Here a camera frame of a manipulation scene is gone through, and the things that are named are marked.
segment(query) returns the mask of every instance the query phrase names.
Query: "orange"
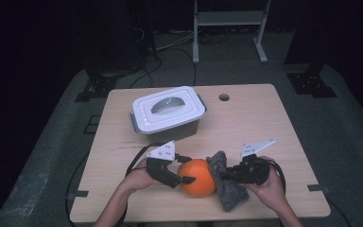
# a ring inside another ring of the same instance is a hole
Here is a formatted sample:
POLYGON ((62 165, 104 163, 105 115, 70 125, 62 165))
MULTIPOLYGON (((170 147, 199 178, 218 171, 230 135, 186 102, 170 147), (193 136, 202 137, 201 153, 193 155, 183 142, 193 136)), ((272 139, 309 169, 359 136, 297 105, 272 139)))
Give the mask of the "orange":
POLYGON ((181 183, 182 191, 192 197, 205 197, 216 190, 214 179, 208 168, 208 163, 202 159, 193 159, 179 166, 180 177, 195 177, 192 183, 181 183))

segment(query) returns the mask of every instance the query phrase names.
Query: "white triangular marker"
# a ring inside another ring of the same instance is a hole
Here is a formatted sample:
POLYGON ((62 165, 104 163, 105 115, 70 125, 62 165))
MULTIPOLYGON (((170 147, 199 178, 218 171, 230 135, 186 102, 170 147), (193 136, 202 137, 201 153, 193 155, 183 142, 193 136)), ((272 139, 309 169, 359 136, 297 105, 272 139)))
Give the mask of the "white triangular marker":
POLYGON ((262 141, 262 142, 257 142, 257 143, 252 143, 252 144, 244 144, 243 150, 240 152, 240 156, 241 157, 246 157, 246 156, 249 156, 251 154, 257 153, 260 150, 269 147, 273 143, 275 143, 274 139, 270 139, 270 140, 266 140, 266 141, 262 141))
POLYGON ((147 154, 148 158, 175 161, 175 141, 172 140, 147 154))

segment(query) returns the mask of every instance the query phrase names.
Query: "person's left hand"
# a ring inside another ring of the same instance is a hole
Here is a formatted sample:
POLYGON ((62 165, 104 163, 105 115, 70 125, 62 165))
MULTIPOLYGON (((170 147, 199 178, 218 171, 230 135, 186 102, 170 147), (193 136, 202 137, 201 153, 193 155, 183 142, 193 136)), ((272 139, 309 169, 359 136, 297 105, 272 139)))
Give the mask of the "person's left hand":
POLYGON ((149 176, 146 171, 147 158, 143 159, 132 172, 123 180, 121 184, 135 192, 140 189, 147 188, 153 184, 162 184, 149 176))

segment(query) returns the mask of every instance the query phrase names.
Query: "dark floor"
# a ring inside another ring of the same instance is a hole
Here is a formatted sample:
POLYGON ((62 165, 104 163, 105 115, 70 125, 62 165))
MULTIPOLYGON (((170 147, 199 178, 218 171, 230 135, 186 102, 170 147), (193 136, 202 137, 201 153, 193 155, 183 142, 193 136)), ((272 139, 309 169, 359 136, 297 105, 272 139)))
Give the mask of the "dark floor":
MULTIPOLYGON (((363 226, 363 110, 343 77, 328 65, 323 67, 320 76, 337 97, 297 95, 286 74, 303 72, 307 65, 284 65, 292 33, 265 34, 267 64, 259 61, 253 36, 249 33, 213 37, 223 42, 202 44, 200 63, 196 65, 190 60, 191 43, 160 52, 161 61, 147 58, 148 71, 158 68, 150 73, 151 81, 143 77, 132 88, 273 84, 315 175, 330 191, 326 196, 341 209, 352 226, 363 226)), ((158 47, 181 38, 181 35, 169 34, 155 37, 158 47)), ((127 89, 145 73, 140 70, 121 78, 115 88, 127 89)), ((0 212, 0 226, 71 226, 67 216, 72 203, 65 198, 77 190, 84 157, 94 140, 94 135, 84 130, 91 116, 102 113, 106 101, 92 98, 87 102, 75 102, 87 81, 86 72, 80 71, 69 84, 0 212)), ((302 221, 307 226, 347 226, 333 206, 327 218, 302 221)), ((278 226, 278 221, 272 220, 269 224, 278 226)))

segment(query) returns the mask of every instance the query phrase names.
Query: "gray cloth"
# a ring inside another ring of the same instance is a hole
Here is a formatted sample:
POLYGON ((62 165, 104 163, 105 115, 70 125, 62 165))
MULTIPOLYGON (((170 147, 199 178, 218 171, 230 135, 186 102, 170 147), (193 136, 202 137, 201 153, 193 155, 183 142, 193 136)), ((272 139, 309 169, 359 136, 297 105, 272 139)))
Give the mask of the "gray cloth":
POLYGON ((209 170, 216 183, 216 192, 222 204, 223 210, 231 212, 236 205, 249 199, 247 188, 232 181, 222 181, 220 172, 226 171, 226 154, 224 151, 218 151, 212 158, 207 157, 209 170))

